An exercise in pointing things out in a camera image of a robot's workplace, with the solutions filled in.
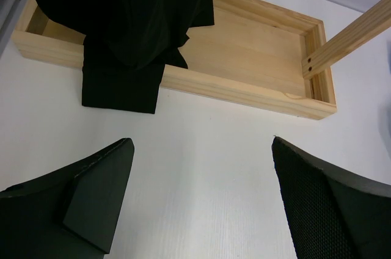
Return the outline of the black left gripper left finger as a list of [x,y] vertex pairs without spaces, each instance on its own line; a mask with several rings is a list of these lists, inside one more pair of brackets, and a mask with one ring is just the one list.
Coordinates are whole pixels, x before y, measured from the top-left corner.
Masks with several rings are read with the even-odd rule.
[[1,258],[104,258],[133,157],[133,141],[123,138],[1,191]]

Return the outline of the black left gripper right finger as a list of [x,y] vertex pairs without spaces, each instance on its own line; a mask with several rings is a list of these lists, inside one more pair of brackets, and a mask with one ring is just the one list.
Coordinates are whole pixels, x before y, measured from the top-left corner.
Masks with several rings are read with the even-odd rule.
[[390,185],[280,137],[272,157],[298,258],[390,258]]

